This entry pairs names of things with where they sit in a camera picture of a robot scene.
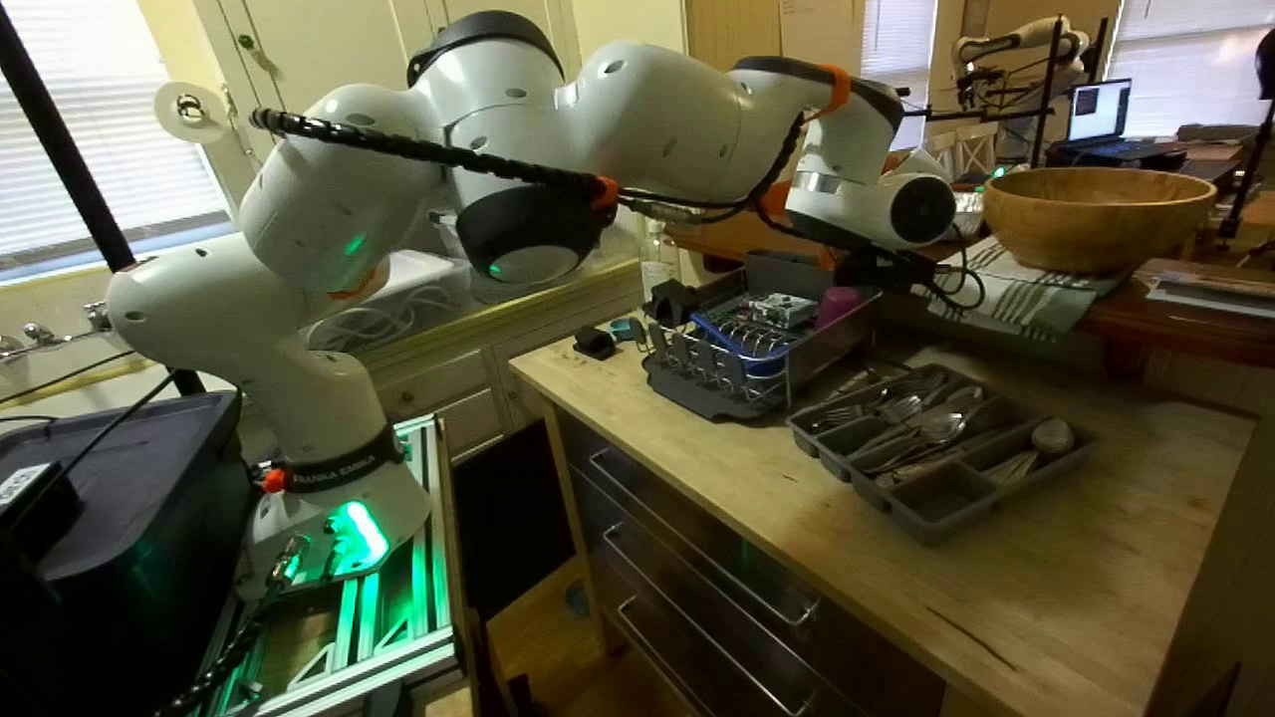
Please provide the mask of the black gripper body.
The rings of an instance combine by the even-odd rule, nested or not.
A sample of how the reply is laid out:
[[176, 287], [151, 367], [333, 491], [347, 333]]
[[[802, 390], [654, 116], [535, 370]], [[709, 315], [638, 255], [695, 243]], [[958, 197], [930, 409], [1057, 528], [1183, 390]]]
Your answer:
[[885, 293], [905, 293], [913, 287], [929, 287], [937, 274], [937, 262], [925, 255], [892, 255], [869, 243], [848, 247], [835, 267], [832, 282], [835, 287], [864, 287], [864, 292], [885, 292]]

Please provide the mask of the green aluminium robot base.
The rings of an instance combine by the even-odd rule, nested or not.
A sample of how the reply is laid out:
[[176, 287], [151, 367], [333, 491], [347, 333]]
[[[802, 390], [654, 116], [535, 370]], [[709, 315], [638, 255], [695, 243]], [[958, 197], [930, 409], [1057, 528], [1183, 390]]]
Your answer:
[[412, 717], [420, 700], [466, 680], [440, 421], [407, 418], [395, 444], [431, 498], [420, 528], [375, 572], [298, 594], [254, 628], [230, 611], [224, 641], [236, 657], [191, 717]]

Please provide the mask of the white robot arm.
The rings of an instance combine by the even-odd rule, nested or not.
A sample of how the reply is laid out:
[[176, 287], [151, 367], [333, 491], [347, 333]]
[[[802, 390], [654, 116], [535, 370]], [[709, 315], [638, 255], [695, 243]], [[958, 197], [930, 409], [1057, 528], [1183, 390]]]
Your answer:
[[905, 109], [877, 81], [787, 56], [711, 66], [640, 41], [564, 66], [517, 12], [447, 23], [398, 86], [342, 84], [252, 121], [276, 147], [236, 232], [108, 280], [127, 348], [230, 384], [269, 426], [240, 548], [252, 596], [362, 579], [431, 513], [370, 370], [309, 344], [407, 243], [452, 243], [489, 282], [547, 287], [624, 207], [755, 211], [885, 255], [942, 239], [956, 214], [929, 154], [887, 154]]

